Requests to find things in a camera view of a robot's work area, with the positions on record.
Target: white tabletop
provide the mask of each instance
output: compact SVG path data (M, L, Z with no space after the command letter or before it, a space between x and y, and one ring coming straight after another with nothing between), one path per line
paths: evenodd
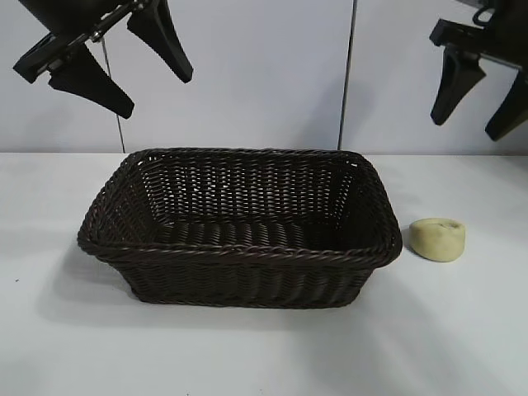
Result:
M75 243L122 158L0 154L0 395L528 394L528 158L370 157L402 227L458 219L466 253L306 312L131 297Z

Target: rectangular basket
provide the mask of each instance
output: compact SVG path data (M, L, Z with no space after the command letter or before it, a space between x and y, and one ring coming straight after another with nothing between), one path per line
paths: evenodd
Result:
M361 155L272 149L131 154L78 243L145 302L292 309L351 303L402 250Z

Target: white wall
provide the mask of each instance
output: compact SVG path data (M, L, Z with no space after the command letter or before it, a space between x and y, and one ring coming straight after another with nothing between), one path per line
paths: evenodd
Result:
M430 113L443 48L429 35L440 17L469 24L455 0L358 0L343 148L362 153L528 153L528 125L499 143L484 128L516 71L482 62L488 76L442 127Z
M195 67L180 82L120 23L106 37L136 107L127 151L337 147L352 0L171 0Z
M120 152L116 118L99 106L48 87L33 85L12 70L47 30L15 0L0 12L0 151ZM101 61L101 47L94 55Z

